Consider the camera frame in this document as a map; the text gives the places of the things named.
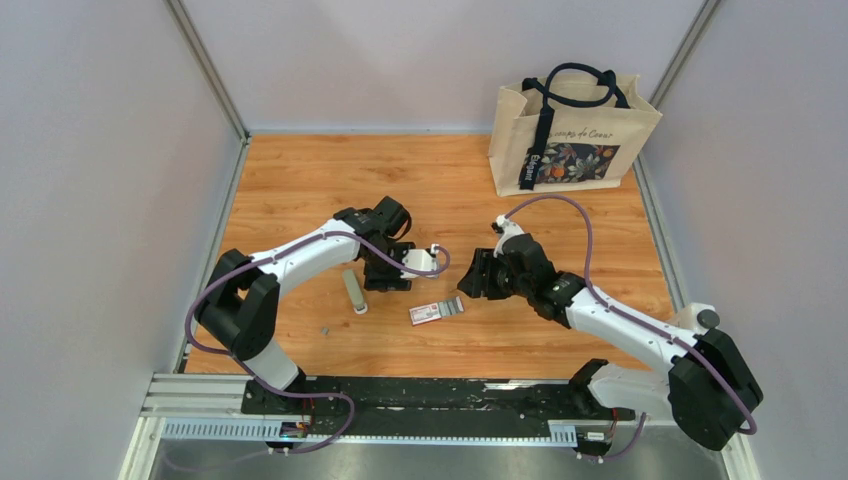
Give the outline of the red white staple box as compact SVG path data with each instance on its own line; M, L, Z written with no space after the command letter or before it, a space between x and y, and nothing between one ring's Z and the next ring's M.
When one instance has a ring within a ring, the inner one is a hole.
M456 296L443 301L413 307L409 310L409 317L412 326L419 326L464 312L465 307L460 297Z

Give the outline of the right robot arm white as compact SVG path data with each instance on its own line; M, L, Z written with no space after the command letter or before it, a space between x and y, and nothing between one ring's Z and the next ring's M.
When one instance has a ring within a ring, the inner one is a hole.
M702 325L717 320L712 307L689 305L688 327L656 320L556 269L529 234L476 249L457 287L470 298L522 297L541 318L599 337L650 367L637 372L602 364L570 392L572 409L583 418L607 408L668 414L693 441L720 451L764 398L731 336Z

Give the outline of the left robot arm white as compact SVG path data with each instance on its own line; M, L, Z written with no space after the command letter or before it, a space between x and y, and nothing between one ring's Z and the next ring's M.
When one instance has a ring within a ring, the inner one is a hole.
M218 260L191 320L220 343L248 373L269 385L267 401L279 413L304 405L302 370L275 339L280 300L296 287L338 265L363 260L368 291L408 291L412 274L400 264L415 245L404 241L408 210L384 197L375 207L343 209L317 230L283 246L251 255L237 249Z

